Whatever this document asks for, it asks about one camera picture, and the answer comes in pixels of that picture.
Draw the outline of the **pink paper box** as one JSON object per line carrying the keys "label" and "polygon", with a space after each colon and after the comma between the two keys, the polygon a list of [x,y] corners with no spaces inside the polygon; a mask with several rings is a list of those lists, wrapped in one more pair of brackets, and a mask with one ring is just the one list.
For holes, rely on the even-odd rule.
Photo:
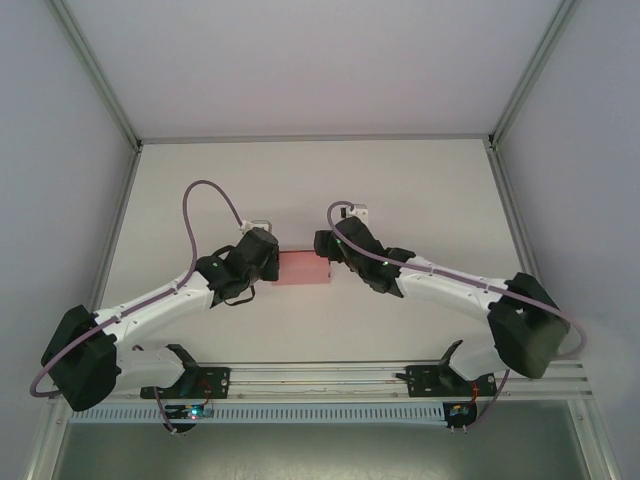
{"label": "pink paper box", "polygon": [[331,280],[329,260],[313,250],[283,251],[279,256],[279,278],[275,286],[328,284]]}

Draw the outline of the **circuit board with lit LED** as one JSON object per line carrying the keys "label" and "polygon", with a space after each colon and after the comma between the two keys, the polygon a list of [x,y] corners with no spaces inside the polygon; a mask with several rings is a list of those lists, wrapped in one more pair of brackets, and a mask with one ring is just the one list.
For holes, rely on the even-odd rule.
{"label": "circuit board with lit LED", "polygon": [[211,416],[213,405],[207,404],[169,404],[164,407],[170,420],[195,421]]}

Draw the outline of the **aluminium table edge rail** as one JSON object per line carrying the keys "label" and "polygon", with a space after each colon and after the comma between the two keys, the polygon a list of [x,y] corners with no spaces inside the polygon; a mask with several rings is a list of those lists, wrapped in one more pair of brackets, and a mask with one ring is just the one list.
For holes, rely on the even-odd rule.
{"label": "aluminium table edge rail", "polygon": [[129,166],[117,197],[116,209],[109,224],[106,243],[102,250],[95,281],[91,289],[89,298],[89,307],[91,311],[96,310],[100,307],[102,299],[104,297],[106,284],[109,278],[109,273],[111,271],[113,258],[126,215],[131,191],[135,182],[135,177],[140,163],[140,157],[143,147],[144,145],[142,143],[139,143],[137,147],[132,151]]}
{"label": "aluminium table edge rail", "polygon": [[515,191],[499,149],[491,139],[487,143],[486,152],[519,263],[524,272],[539,278],[538,265]]}
{"label": "aluminium table edge rail", "polygon": [[186,145],[227,143],[277,143],[277,142],[334,142],[334,141],[386,141],[386,140],[481,140],[489,141],[490,134],[477,133],[387,133],[387,134],[296,134],[296,135],[244,135],[244,136],[194,136],[156,137],[140,140],[141,145]]}

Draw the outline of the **aluminium frame post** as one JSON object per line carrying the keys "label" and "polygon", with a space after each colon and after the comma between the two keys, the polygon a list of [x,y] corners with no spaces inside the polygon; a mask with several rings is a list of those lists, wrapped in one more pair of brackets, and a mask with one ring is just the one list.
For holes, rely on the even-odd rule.
{"label": "aluminium frame post", "polygon": [[52,17],[59,25],[71,51],[79,61],[101,103],[109,113],[116,128],[130,148],[139,152],[142,140],[139,138],[121,102],[117,98],[96,54],[66,0],[44,0]]}
{"label": "aluminium frame post", "polygon": [[505,108],[489,135],[497,150],[504,142],[582,0],[559,0]]}

